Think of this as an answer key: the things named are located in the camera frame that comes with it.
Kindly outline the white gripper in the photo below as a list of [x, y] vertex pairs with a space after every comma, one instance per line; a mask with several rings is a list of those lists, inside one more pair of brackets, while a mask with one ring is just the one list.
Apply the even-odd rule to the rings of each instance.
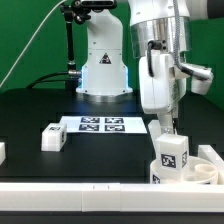
[[173, 134], [170, 112], [186, 93], [186, 79], [191, 77], [191, 91], [206, 95], [213, 81], [210, 68], [182, 62], [174, 65], [171, 54], [153, 53], [139, 61], [140, 99], [145, 114], [157, 114], [162, 133]]

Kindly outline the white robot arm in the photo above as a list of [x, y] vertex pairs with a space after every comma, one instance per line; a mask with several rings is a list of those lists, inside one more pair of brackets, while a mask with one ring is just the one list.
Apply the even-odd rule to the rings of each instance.
[[[213, 80], [209, 68], [188, 64], [180, 54], [189, 49], [188, 23], [224, 17], [224, 0], [127, 0], [133, 55], [139, 60], [142, 109], [158, 117], [161, 131], [173, 133], [178, 101], [186, 92], [208, 92]], [[88, 59], [82, 68], [84, 95], [117, 97], [128, 89], [122, 61], [122, 24], [110, 10], [116, 0], [81, 0], [88, 21]]]

